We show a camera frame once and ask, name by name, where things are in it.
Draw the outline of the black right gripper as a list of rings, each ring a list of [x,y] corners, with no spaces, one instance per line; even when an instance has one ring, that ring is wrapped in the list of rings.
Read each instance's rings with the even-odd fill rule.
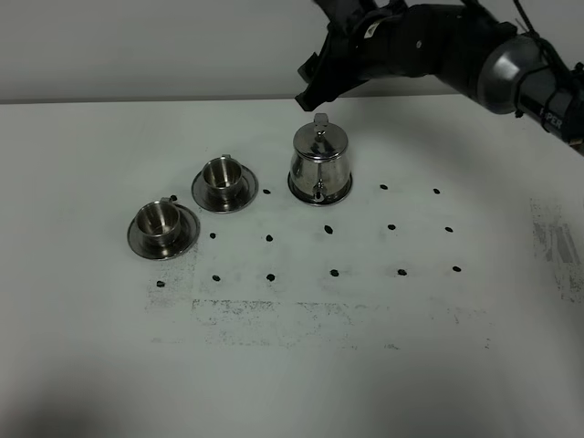
[[[320,51],[297,70],[307,85],[295,96],[304,111],[314,111],[367,82],[381,63],[369,48],[379,27],[397,24],[408,9],[404,1],[383,6],[374,1],[317,1],[315,5],[328,19],[327,35]]]

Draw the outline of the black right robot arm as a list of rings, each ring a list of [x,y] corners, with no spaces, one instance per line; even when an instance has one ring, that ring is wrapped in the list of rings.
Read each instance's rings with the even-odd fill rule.
[[[313,111],[374,78],[434,76],[494,114],[527,116],[583,152],[583,66],[568,68],[531,25],[519,32],[477,1],[407,5],[319,1],[320,52],[299,67],[296,96]]]

